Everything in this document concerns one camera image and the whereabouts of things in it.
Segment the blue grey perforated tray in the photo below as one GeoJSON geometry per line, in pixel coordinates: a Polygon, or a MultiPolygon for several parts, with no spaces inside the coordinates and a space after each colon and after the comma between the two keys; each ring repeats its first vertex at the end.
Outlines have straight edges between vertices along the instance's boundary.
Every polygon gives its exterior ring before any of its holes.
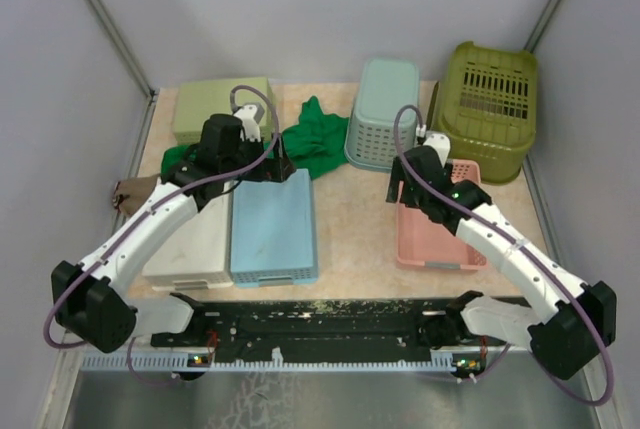
{"type": "Polygon", "coordinates": [[[234,191],[230,272],[238,287],[318,280],[313,181],[298,169],[286,181],[246,182],[234,191]]]}

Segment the large olive green container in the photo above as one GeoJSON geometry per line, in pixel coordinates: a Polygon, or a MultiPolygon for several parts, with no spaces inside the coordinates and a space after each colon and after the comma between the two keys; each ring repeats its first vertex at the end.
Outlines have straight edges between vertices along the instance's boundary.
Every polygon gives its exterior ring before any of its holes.
{"type": "Polygon", "coordinates": [[[476,162],[483,182],[508,184],[535,141],[537,76],[538,62],[526,50],[461,43],[432,97],[427,126],[448,136],[451,158],[476,162]]]}

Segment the light blue perforated basket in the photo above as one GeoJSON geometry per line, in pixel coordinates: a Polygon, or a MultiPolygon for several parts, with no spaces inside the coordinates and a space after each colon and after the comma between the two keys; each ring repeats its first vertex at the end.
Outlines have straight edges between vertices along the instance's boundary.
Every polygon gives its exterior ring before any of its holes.
{"type": "Polygon", "coordinates": [[[359,168],[387,172],[397,155],[394,122],[404,106],[416,107],[418,67],[407,60],[372,58],[363,68],[349,118],[344,153],[359,168]]]}

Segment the pale yellow-green perforated basket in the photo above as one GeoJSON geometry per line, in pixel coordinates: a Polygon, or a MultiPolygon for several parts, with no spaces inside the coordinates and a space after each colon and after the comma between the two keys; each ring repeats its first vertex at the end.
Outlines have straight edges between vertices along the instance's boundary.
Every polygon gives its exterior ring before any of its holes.
{"type": "Polygon", "coordinates": [[[200,141],[204,123],[213,114],[230,114],[230,92],[238,85],[251,86],[276,105],[271,85],[266,77],[214,79],[184,83],[176,101],[173,135],[179,145],[200,141]]]}

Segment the white perforated tray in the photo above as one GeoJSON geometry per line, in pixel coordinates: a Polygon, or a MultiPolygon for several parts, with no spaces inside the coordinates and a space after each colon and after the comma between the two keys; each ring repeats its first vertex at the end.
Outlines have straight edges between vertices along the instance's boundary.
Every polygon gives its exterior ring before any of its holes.
{"type": "Polygon", "coordinates": [[[209,202],[151,257],[142,277],[156,291],[219,289],[230,273],[232,196],[209,202]]]}

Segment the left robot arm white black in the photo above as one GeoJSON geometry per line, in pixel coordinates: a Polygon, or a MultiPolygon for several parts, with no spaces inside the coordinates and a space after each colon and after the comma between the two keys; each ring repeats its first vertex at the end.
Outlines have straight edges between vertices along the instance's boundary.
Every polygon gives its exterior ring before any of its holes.
{"type": "Polygon", "coordinates": [[[128,340],[174,334],[184,344],[201,343],[208,322],[194,313],[186,297],[128,299],[131,284],[149,259],[185,223],[207,205],[226,198],[244,181],[283,182],[294,169],[274,132],[264,142],[257,103],[214,114],[204,124],[193,155],[180,161],[152,190],[133,216],[103,245],[80,262],[60,262],[51,273],[53,307],[43,333],[58,324],[104,353],[128,340]]]}

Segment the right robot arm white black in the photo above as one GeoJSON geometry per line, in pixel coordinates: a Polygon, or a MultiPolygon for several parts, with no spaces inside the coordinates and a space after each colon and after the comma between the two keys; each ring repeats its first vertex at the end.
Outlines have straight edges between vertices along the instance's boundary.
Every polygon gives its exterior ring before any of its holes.
{"type": "Polygon", "coordinates": [[[430,322],[430,345],[470,344],[488,336],[529,350],[542,367],[568,380],[616,337],[617,296],[549,259],[519,233],[477,184],[453,182],[434,148],[394,158],[386,200],[415,208],[483,255],[517,286],[525,305],[468,291],[430,322]]]}

